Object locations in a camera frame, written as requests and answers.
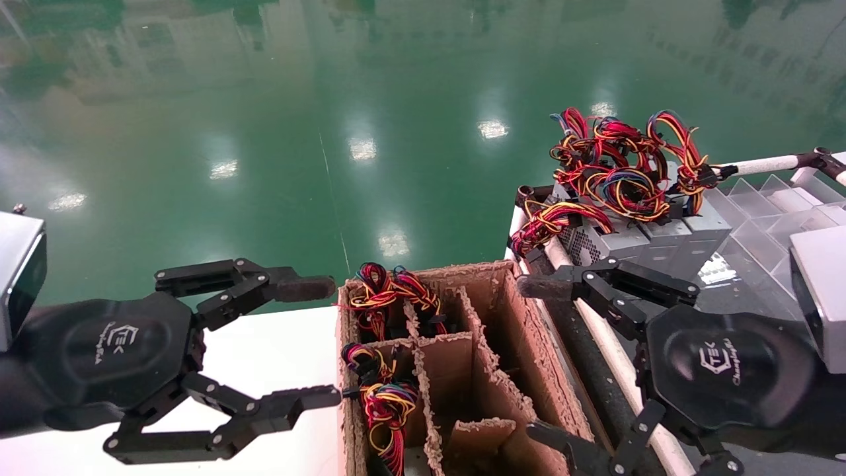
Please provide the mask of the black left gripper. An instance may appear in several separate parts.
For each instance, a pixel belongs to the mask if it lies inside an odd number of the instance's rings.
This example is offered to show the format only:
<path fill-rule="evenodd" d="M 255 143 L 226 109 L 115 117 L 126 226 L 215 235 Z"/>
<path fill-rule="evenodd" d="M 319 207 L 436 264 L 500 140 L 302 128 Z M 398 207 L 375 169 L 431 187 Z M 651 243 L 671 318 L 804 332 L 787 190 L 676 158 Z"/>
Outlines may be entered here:
<path fill-rule="evenodd" d="M 202 329 L 216 331 L 271 301 L 330 298 L 332 276 L 239 257 L 155 277 L 158 292 L 139 300 L 31 311 L 19 332 L 21 431 L 73 432 L 121 420 L 102 447 L 120 463 L 195 463 L 235 457 L 260 436 L 293 430 L 302 413 L 341 404 L 333 385 L 253 399 L 197 373 Z M 195 311 L 175 299 L 203 294 L 210 297 Z M 189 397 L 229 420 L 212 431 L 144 432 Z"/>

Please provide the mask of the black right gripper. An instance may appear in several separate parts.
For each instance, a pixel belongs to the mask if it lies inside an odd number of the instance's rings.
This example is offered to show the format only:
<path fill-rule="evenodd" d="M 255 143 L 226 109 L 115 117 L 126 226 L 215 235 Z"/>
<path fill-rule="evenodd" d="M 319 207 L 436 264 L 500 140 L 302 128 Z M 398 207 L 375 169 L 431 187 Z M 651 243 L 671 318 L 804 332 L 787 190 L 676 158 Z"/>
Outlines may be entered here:
<path fill-rule="evenodd" d="M 652 388 L 662 400 L 644 402 L 615 452 L 541 420 L 527 424 L 527 436 L 565 455 L 576 475 L 631 475 L 660 424 L 706 456 L 697 475 L 742 475 L 743 464 L 716 431 L 776 428 L 798 409 L 817 373 L 817 352 L 800 322 L 704 313 L 689 307 L 698 286 L 638 263 L 608 257 L 562 265 L 551 275 L 520 275 L 517 286 L 524 298 L 582 300 L 623 337 L 648 345 Z M 626 295 L 668 310 L 646 323 Z"/>

